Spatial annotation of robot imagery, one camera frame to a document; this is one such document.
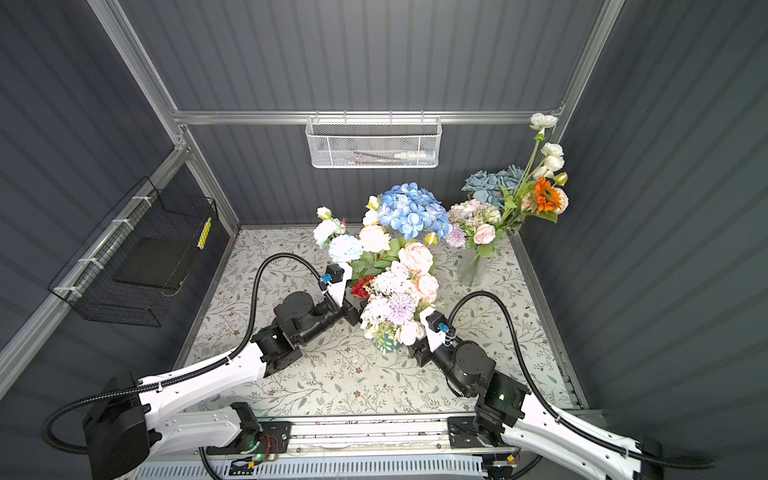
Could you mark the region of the red gerbera flower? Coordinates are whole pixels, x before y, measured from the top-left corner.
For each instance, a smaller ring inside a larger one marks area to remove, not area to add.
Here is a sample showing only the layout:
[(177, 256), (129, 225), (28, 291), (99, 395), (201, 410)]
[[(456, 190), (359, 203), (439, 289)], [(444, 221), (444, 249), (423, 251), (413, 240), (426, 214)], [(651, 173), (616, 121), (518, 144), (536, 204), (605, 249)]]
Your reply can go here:
[(371, 295), (369, 286), (373, 279), (373, 275), (367, 275), (359, 279), (351, 288), (350, 293), (356, 298), (368, 299)]

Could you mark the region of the blue ceramic vase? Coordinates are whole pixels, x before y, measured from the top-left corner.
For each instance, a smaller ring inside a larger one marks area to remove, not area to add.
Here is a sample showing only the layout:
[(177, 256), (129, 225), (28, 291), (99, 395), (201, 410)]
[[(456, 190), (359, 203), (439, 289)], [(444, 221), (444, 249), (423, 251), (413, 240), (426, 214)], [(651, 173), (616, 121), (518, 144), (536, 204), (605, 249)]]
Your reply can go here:
[(376, 333), (373, 338), (373, 344), (382, 353), (394, 352), (400, 347), (400, 343), (391, 332)]

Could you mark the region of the mixed pastel flower bunch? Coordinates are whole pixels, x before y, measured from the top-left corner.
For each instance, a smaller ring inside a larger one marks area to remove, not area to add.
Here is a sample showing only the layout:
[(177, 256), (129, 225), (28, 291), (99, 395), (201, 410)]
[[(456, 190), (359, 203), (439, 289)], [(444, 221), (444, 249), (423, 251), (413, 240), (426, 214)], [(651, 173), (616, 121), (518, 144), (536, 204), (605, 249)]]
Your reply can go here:
[(373, 342), (378, 332), (391, 332), (401, 346), (413, 345), (426, 336), (418, 315), (425, 303), (409, 271), (398, 261), (374, 276), (370, 297), (361, 315), (364, 336)]

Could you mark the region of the pale blue white flower stem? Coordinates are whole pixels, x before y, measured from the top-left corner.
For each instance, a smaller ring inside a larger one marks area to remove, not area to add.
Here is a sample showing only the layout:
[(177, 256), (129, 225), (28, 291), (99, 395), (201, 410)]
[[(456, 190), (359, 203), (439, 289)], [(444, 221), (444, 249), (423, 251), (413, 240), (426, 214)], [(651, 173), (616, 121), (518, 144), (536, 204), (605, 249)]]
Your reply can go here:
[(325, 249), (335, 263), (352, 263), (364, 253), (359, 239), (347, 233), (346, 223), (332, 211), (320, 206), (316, 210), (320, 222), (313, 230), (315, 243)]

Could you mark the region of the clear ribbed glass vase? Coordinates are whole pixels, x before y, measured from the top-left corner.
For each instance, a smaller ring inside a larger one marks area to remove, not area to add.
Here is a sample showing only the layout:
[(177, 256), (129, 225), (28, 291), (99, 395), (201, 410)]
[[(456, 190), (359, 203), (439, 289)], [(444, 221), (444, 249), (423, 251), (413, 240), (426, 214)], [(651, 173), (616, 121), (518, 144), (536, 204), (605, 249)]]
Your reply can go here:
[(476, 249), (467, 250), (459, 263), (458, 281), (467, 287), (477, 287), (483, 282), (488, 259)]

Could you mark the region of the blue hydrangea flower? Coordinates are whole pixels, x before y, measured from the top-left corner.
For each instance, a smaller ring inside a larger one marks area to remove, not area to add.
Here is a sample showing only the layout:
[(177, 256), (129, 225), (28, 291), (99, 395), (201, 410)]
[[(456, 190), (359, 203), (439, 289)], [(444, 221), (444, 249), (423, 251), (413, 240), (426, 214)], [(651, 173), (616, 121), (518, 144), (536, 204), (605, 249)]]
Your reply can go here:
[(437, 241), (453, 231), (447, 210), (434, 194), (417, 183), (394, 185), (377, 196), (378, 221), (405, 240), (433, 235)]

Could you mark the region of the blue rose bouquet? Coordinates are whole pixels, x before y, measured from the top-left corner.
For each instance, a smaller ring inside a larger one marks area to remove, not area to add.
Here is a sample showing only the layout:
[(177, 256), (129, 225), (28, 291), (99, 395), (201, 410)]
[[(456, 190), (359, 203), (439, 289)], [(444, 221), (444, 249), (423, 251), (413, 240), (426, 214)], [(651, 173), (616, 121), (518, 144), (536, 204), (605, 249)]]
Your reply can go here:
[(470, 199), (493, 205), (502, 210), (505, 203), (503, 188), (511, 193), (522, 177), (523, 171), (516, 165), (511, 165), (496, 173), (479, 170), (465, 180), (462, 191), (466, 192)]

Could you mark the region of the peach rose stem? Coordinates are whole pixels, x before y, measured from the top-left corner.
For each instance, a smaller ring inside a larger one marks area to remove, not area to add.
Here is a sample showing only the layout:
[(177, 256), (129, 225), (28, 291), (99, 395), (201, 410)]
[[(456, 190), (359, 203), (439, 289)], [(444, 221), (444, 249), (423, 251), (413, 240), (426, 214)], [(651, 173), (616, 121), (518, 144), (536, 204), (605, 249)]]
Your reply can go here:
[[(535, 183), (536, 183), (536, 181), (538, 179), (536, 179), (533, 182), (533, 187), (529, 190), (529, 192), (525, 193), (522, 196), (521, 210), (523, 212), (534, 214), (533, 211), (532, 211), (532, 206), (533, 206), (532, 191), (533, 191)], [(553, 183), (552, 181), (550, 181), (550, 183), (555, 187), (555, 189), (558, 191), (558, 193), (561, 196), (561, 206), (560, 206), (560, 209), (558, 210), (558, 215), (560, 215), (560, 214), (564, 213), (565, 210), (567, 209), (567, 207), (569, 205), (569, 198), (567, 197), (565, 191), (561, 187), (559, 187), (556, 183)]]

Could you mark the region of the orange gerbera flower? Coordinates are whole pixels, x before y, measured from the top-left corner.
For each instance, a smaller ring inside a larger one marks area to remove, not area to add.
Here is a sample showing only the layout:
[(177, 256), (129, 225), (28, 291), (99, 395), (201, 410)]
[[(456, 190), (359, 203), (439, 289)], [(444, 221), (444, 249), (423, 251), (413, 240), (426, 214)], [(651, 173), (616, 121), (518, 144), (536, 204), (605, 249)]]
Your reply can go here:
[(558, 210), (561, 206), (561, 196), (546, 178), (539, 178), (532, 191), (533, 213), (552, 223), (557, 222)]

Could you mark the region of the white ranunculus stem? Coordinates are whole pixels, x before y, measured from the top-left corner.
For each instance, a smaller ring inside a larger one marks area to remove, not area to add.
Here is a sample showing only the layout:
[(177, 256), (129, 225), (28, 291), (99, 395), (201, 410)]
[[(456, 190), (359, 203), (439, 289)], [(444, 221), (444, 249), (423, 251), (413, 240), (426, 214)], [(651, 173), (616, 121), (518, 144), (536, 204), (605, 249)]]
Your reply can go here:
[(563, 147), (547, 141), (548, 134), (557, 123), (558, 118), (550, 114), (534, 113), (530, 117), (529, 127), (536, 132), (534, 147), (517, 187), (511, 193), (503, 188), (505, 201), (503, 222), (512, 224), (523, 222), (528, 216), (537, 217), (535, 214), (521, 210), (522, 196), (529, 192), (536, 179), (545, 177), (561, 188), (567, 182), (567, 174), (563, 172), (565, 165)]

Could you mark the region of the cream rose stem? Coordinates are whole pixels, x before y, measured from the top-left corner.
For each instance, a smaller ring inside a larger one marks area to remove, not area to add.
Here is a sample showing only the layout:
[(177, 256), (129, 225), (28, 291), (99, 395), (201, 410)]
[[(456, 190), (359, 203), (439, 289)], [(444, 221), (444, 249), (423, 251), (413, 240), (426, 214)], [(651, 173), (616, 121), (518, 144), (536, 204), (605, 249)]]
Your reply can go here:
[(358, 234), (364, 252), (379, 253), (390, 248), (391, 236), (378, 217), (380, 207), (380, 199), (377, 196), (370, 196), (363, 217), (363, 228)]

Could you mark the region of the pink peony stem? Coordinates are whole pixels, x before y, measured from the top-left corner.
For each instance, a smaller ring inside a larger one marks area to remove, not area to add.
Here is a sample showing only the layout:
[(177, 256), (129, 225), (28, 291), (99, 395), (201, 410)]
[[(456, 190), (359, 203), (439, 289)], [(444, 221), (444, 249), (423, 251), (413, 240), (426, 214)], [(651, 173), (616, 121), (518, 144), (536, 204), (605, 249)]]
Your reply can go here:
[(419, 242), (410, 242), (399, 251), (398, 258), (409, 271), (421, 300), (433, 303), (437, 298), (439, 283), (430, 273), (434, 265), (431, 251)]

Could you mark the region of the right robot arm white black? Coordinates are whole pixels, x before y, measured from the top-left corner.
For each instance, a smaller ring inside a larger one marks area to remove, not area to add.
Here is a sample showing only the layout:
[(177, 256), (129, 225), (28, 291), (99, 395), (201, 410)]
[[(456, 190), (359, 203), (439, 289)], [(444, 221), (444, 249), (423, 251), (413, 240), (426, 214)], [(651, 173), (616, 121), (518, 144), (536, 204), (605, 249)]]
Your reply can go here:
[(418, 365), (434, 364), (459, 396), (475, 397), (473, 420), (482, 443), (527, 449), (586, 479), (662, 479), (664, 469), (635, 456), (643, 443), (595, 427), (545, 401), (496, 369), (475, 342), (449, 346), (427, 339), (408, 348)]

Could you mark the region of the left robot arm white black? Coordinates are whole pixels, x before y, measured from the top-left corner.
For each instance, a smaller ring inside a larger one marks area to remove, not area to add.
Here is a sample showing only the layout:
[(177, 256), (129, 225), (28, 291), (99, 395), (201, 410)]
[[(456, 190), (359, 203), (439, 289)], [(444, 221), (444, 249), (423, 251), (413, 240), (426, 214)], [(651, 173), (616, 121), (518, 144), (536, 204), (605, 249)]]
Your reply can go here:
[(330, 295), (316, 303), (308, 293), (294, 292), (275, 307), (272, 323), (253, 334), (236, 358), (222, 354), (144, 380), (130, 372), (112, 377), (103, 391), (126, 390), (127, 395), (97, 401), (83, 421), (92, 477), (115, 479), (175, 447), (231, 447), (242, 436), (241, 424), (255, 422), (242, 408), (236, 410), (227, 434), (213, 420), (205, 421), (202, 433), (192, 433), (175, 426), (175, 414), (224, 390), (286, 369), (301, 357), (302, 347), (340, 319), (358, 324), (363, 308), (351, 294), (335, 306)]

